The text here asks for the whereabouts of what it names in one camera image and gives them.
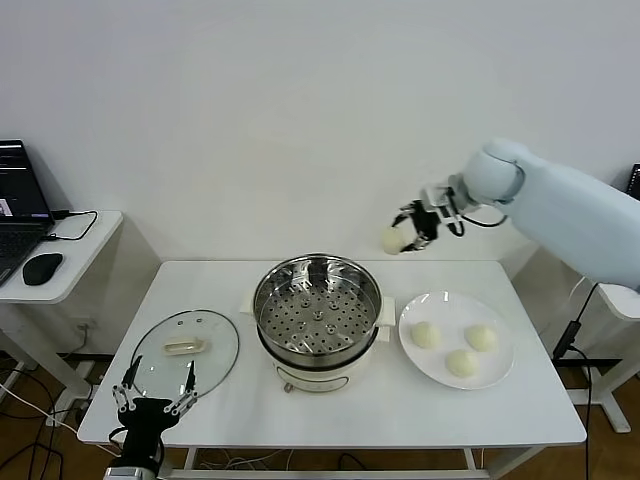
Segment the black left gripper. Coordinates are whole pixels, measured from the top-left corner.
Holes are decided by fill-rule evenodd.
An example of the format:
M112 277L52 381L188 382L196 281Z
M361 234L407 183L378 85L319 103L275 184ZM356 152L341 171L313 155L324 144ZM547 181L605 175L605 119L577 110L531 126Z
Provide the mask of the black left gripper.
M176 400L134 399L132 391L141 360L142 356L138 355L121 382L112 387L118 420L126 431L119 465L161 465L165 455L162 433L174 427L176 416L182 416L198 400L194 360L189 363L186 382L180 387Z

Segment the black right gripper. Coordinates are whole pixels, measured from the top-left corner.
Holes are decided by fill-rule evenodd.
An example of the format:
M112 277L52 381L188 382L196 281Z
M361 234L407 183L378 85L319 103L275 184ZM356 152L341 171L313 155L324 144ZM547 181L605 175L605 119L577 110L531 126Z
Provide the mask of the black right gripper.
M438 238L440 218L436 212L427 211L421 200L413 200L402 206L394 217L392 225L399 225L407 219L413 222L417 236L412 242L401 248L401 253L424 250Z

